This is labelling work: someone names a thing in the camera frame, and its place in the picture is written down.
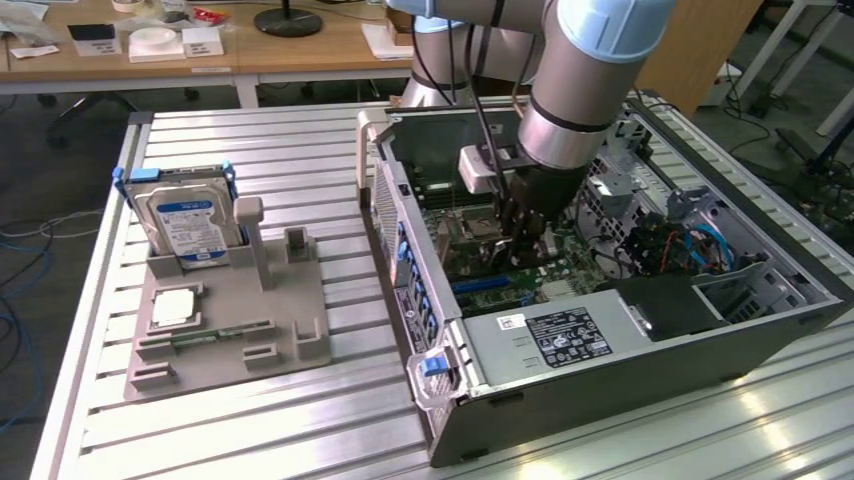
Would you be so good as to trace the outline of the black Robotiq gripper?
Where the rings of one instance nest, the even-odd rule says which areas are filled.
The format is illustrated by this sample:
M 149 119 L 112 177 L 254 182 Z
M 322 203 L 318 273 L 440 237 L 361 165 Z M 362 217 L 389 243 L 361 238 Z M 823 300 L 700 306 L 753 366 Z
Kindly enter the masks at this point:
M 500 201 L 501 232 L 511 236 L 539 236 L 575 199 L 588 167 L 553 169 L 528 166 L 509 178 L 507 198 Z

